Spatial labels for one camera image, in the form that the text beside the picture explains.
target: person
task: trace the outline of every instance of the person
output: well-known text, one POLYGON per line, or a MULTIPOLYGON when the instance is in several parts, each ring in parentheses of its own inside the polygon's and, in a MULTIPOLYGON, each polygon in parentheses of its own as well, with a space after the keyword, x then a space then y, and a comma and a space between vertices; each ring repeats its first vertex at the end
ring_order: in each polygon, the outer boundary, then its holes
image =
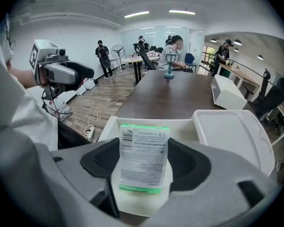
MULTIPOLYGON (((101 55, 102 56, 105 56, 105 55, 108 56, 109 55, 109 50, 108 50, 108 48, 105 45, 103 45, 102 40, 99 40, 98 41, 98 47, 96 48, 96 56, 99 58, 101 67, 102 67, 104 75, 105 75, 105 79, 108 79, 108 74, 107 74, 106 68, 103 66, 102 60, 100 58, 101 55)), ((110 75, 110 78, 114 77, 111 68, 108 68, 108 73, 110 75)))
POLYGON ((165 46, 171 44, 171 35, 168 36, 167 40, 165 41, 165 46))
MULTIPOLYGON (((10 45, 9 19, 6 15, 0 24, 0 67, 4 67, 6 70, 4 75, 6 73, 7 78, 16 83, 16 90, 22 91, 24 95, 8 126, 28 136, 34 143, 46 145, 49 150, 89 144, 87 139, 58 121, 38 105, 30 92, 27 91, 28 88, 37 86, 34 73, 32 70, 18 70, 12 66, 11 59, 14 53, 10 45)), ((41 81, 45 84, 49 83, 42 68, 41 81)))
MULTIPOLYGON (((166 52, 168 51, 175 51, 176 53, 177 50, 181 50, 183 48, 183 39, 178 36, 172 36, 171 38, 171 44, 168 44, 165 49, 163 50, 160 59, 159 59, 159 70, 168 70, 169 68, 169 63, 167 62, 167 57, 166 57, 166 52)), ((183 69, 185 68, 185 64, 182 62, 177 61, 178 59, 178 54, 176 56, 175 62, 172 64, 173 69, 174 68, 180 68, 183 69)))
POLYGON ((229 58, 229 47, 231 46, 231 40, 227 39, 224 42, 224 45, 221 45, 218 51, 214 55, 214 69, 213 69, 213 76, 218 73, 219 63, 225 64, 226 60, 229 58))

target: office chair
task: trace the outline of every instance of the office chair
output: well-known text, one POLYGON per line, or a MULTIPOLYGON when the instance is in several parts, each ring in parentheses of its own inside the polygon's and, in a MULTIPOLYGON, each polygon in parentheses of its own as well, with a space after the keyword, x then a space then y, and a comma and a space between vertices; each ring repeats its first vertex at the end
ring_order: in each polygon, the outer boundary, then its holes
POLYGON ((162 47, 158 47, 157 52, 162 53, 163 52, 163 48, 162 47))
POLYGON ((284 78, 280 78, 277 85, 269 90, 265 96, 268 79, 270 78, 270 73, 265 70, 264 78, 262 83, 262 88, 259 96, 253 101, 248 101, 248 104, 255 111, 256 116, 263 121, 266 114, 278 107, 284 101, 284 78))
MULTIPOLYGON (((134 50, 141 56, 142 60, 145 63, 145 66, 148 68, 148 70, 156 70, 153 63, 148 59, 147 54, 144 51, 144 47, 141 44, 133 44, 134 50)), ((184 68, 184 69, 173 69, 173 71, 183 71, 183 72, 191 72, 193 73, 192 69, 184 68)))
POLYGON ((196 65, 193 65, 193 61, 195 60, 195 57, 191 53, 186 53, 185 55, 185 65, 188 67, 194 67, 195 66, 195 71, 197 69, 196 65))

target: ceiling light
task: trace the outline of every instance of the ceiling light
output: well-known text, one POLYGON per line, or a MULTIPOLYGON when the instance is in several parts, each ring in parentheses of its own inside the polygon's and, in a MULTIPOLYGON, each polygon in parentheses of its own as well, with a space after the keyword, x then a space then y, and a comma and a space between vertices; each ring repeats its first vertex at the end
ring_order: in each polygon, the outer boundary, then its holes
MULTIPOLYGON (((146 27, 146 28, 154 28, 154 27, 146 27)), ((146 28, 141 28, 141 29, 146 29, 146 28)))
POLYGON ((242 45, 242 43, 241 43, 240 40, 235 40, 233 43, 234 43, 234 44, 237 44, 237 45, 242 45))
POLYGON ((137 16, 137 15, 141 15, 141 14, 148 14, 148 13, 149 13, 149 11, 145 11, 145 12, 140 12, 140 13, 129 14, 129 15, 126 15, 124 17, 128 18, 128 17, 133 17, 133 16, 137 16))
POLYGON ((170 10, 170 13, 185 13, 185 14, 190 14, 190 15, 194 15, 194 12, 188 12, 188 11, 179 11, 179 10, 170 10))

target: blue lamp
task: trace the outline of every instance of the blue lamp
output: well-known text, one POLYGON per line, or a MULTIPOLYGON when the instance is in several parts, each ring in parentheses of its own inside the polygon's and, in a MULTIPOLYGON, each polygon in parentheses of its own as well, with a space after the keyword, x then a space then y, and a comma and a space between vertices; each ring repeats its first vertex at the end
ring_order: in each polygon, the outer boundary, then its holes
POLYGON ((172 63, 175 62, 175 60, 177 58, 177 53, 174 52, 174 51, 168 51, 168 52, 166 52, 166 58, 167 58, 167 62, 169 63, 169 70, 168 70, 168 72, 165 72, 164 77, 172 79, 172 78, 174 78, 175 75, 171 72, 171 65, 172 65, 172 63))

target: white shirt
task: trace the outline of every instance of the white shirt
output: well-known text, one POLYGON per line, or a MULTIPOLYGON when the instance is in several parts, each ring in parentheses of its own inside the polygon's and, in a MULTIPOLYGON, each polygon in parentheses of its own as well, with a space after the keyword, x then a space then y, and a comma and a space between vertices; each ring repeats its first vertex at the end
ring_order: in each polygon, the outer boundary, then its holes
MULTIPOLYGON (((3 21, 0 26, 0 49, 3 52, 4 60, 3 58, 0 58, 0 61, 8 62, 13 56, 13 51, 9 46, 6 35, 6 27, 8 28, 9 26, 4 23, 5 22, 3 21)), ((34 143, 44 144, 49 150, 57 150, 57 119, 38 105, 33 96, 18 82, 16 77, 10 74, 10 79, 16 81, 17 85, 24 91, 24 96, 20 101, 9 126, 15 131, 27 135, 34 143)))

